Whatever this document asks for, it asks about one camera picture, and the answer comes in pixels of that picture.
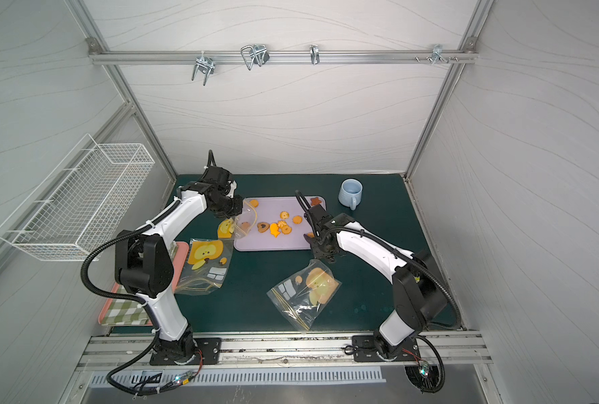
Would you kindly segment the light blue ceramic mug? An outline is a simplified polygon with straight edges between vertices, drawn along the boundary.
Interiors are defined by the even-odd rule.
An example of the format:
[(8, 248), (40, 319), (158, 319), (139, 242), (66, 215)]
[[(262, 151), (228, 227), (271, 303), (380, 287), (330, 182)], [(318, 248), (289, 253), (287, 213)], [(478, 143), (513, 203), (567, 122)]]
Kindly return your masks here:
[(360, 181), (354, 178), (348, 178), (341, 184), (338, 201), (341, 205), (356, 210), (362, 200), (364, 187)]

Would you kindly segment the resealable bag with duck print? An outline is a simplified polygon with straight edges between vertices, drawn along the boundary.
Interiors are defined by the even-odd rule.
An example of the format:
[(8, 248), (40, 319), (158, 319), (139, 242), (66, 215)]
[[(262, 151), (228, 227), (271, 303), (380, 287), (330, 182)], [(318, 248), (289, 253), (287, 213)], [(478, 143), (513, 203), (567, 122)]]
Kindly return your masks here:
[(174, 293), (206, 296), (218, 291), (227, 277), (233, 252), (231, 239), (192, 239)]

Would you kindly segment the aluminium cross rail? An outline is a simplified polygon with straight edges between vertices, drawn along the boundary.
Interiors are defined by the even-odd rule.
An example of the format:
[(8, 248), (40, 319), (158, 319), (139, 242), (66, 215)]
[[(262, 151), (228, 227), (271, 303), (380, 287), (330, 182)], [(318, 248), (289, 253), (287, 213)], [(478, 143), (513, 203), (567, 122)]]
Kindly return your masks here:
[[(427, 50), (342, 50), (330, 51), (319, 49), (320, 63), (322, 65), (390, 65), (390, 64), (425, 64), (417, 63), (414, 57), (424, 57), (430, 54), (432, 49)], [(195, 64), (197, 57), (201, 56), (201, 50), (191, 52), (102, 52), (91, 54), (89, 58), (95, 65), (188, 65)], [(211, 57), (217, 66), (240, 66), (244, 60), (240, 51), (216, 50), (203, 52)], [(458, 52), (456, 50), (444, 50), (445, 55), (455, 55), (458, 62), (454, 64), (474, 63), (479, 59), (477, 52)], [(282, 65), (307, 65), (310, 66), (310, 50), (279, 50), (269, 51), (270, 59), (267, 64), (271, 66)]]

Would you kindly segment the brown heart cookie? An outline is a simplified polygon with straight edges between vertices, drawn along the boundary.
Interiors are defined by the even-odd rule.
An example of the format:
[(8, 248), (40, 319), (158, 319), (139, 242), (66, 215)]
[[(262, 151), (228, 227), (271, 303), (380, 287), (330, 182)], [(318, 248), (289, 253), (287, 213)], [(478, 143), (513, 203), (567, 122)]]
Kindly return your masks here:
[(257, 230), (259, 232), (267, 232), (267, 230), (269, 229), (270, 225), (267, 222), (259, 222), (257, 224)]

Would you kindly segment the metal hook clamp left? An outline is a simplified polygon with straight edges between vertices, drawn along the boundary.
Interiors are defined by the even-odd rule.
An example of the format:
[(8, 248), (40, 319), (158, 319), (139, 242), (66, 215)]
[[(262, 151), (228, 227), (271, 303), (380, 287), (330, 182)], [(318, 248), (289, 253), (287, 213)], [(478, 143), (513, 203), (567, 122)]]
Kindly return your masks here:
[(203, 78), (203, 86), (207, 85), (210, 76), (215, 72), (215, 62), (211, 57), (207, 57), (203, 52), (200, 57), (197, 57), (193, 66), (191, 80), (194, 81), (198, 77)]

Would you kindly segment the resealable bag centre table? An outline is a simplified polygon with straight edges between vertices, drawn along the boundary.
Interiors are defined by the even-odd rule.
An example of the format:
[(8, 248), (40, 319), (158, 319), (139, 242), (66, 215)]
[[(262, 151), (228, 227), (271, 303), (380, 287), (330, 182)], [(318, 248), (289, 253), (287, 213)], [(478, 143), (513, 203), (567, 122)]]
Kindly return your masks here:
[(326, 264), (312, 259), (304, 269), (271, 288), (267, 297), (297, 331), (306, 333), (340, 285)]

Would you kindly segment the lilac plastic tray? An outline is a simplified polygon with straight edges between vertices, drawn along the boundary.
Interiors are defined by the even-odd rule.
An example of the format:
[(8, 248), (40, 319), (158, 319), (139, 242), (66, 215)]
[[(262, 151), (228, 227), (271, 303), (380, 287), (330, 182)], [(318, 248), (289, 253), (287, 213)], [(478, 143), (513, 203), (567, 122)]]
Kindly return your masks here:
[[(304, 235), (311, 234), (311, 226), (304, 217), (304, 210), (295, 196), (254, 197), (245, 200), (258, 200), (257, 224), (267, 222), (267, 232), (259, 232), (257, 224), (244, 238), (236, 239), (234, 247), (240, 252), (268, 252), (308, 250), (309, 243)], [(287, 211), (289, 218), (282, 220), (280, 213)], [(302, 216), (303, 222), (294, 224), (295, 216)]]

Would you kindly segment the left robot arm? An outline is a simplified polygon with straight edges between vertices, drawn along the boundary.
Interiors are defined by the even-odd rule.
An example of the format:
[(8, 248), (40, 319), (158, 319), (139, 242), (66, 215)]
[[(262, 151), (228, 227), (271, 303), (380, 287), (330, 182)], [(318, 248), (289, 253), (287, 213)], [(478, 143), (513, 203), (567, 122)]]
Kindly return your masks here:
[[(153, 326), (153, 340), (148, 347), (136, 358), (107, 373), (107, 383), (112, 387), (132, 397), (149, 397), (174, 391), (198, 376), (197, 372), (187, 372), (164, 385), (156, 385), (155, 377), (151, 376), (133, 386), (114, 378), (151, 352), (183, 364), (203, 358), (194, 340), (193, 329), (183, 316), (172, 290), (174, 265), (170, 250), (176, 236), (206, 210), (221, 219), (240, 215), (243, 198), (237, 195), (236, 189), (237, 182), (232, 173), (218, 166), (214, 154), (209, 152), (201, 176), (178, 187), (165, 210), (136, 230), (119, 232), (84, 259), (80, 277), (90, 292), (107, 299), (137, 303), (146, 311)], [(114, 278), (124, 287), (122, 293), (95, 286), (89, 276), (94, 259), (109, 248), (114, 249)]]

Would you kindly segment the metal hook clamp middle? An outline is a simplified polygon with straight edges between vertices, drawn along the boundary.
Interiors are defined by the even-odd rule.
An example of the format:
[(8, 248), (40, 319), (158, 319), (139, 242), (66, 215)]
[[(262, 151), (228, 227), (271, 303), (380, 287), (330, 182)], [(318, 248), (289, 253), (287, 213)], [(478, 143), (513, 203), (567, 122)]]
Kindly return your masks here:
[(269, 50), (263, 44), (245, 45), (240, 50), (240, 54), (248, 71), (251, 71), (254, 66), (264, 66), (270, 59)]

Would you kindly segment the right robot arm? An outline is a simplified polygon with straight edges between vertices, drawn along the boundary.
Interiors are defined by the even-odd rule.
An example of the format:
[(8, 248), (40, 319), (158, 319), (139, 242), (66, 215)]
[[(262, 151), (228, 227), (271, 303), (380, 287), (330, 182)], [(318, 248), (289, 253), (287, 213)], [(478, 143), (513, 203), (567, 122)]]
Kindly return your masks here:
[(372, 340), (379, 360), (397, 359), (404, 343), (415, 343), (430, 326), (460, 328), (461, 310), (452, 293), (421, 258), (369, 232), (350, 215), (333, 216), (322, 205), (311, 205), (299, 190), (295, 198), (311, 226), (313, 235), (305, 239), (316, 259), (333, 263), (338, 255), (353, 254), (389, 281), (394, 309)]

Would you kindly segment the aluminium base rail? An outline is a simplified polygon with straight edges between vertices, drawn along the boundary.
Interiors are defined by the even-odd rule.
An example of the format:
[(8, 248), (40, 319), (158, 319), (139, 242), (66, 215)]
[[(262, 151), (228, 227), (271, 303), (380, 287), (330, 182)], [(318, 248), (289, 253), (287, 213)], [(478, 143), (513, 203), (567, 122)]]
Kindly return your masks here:
[(424, 333), (429, 340), (407, 345), (392, 361), (372, 350), (369, 333), (198, 333), (203, 363), (215, 368), (337, 365), (415, 365), (437, 359), (445, 365), (491, 365), (493, 358), (478, 331)]

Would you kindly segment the pink tray with checked cloth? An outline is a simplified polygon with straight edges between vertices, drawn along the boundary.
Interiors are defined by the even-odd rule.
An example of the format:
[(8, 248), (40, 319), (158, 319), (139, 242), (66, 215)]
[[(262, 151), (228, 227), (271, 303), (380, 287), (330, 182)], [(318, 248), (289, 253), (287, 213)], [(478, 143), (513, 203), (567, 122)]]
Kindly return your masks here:
[[(190, 247), (185, 242), (176, 242), (173, 249), (172, 262), (174, 274), (171, 290), (175, 291), (183, 272), (183, 265), (188, 257)], [(140, 327), (151, 326), (146, 311), (134, 301), (107, 299), (98, 318), (98, 324), (104, 327)]]

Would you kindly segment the metal hook clamp right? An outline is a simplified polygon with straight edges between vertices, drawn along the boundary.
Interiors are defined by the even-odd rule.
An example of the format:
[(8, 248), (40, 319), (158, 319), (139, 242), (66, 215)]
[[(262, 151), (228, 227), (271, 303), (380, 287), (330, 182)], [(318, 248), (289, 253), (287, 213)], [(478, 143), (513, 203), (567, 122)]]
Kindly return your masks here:
[(429, 65), (437, 64), (454, 64), (458, 62), (458, 58), (455, 55), (445, 55), (444, 48), (442, 45), (435, 45), (430, 54), (424, 57), (416, 56), (414, 61), (417, 63), (427, 63)]

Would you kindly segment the metal hook clamp small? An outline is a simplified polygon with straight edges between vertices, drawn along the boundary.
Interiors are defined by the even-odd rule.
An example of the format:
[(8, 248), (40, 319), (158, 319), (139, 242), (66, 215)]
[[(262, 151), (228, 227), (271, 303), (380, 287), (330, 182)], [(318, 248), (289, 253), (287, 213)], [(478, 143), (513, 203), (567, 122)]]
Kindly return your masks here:
[(319, 47), (317, 45), (310, 45), (310, 59), (311, 59), (311, 64), (313, 66), (316, 66), (320, 63), (320, 51), (319, 51)]

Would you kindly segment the clear resealable bag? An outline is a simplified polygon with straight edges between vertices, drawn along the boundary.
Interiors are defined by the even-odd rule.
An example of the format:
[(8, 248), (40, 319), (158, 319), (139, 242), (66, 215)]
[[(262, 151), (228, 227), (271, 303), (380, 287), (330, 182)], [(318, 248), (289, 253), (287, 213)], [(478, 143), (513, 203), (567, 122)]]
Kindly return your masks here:
[(218, 239), (240, 239), (246, 237), (257, 224), (257, 211), (250, 200), (243, 202), (242, 213), (223, 220), (217, 229)]

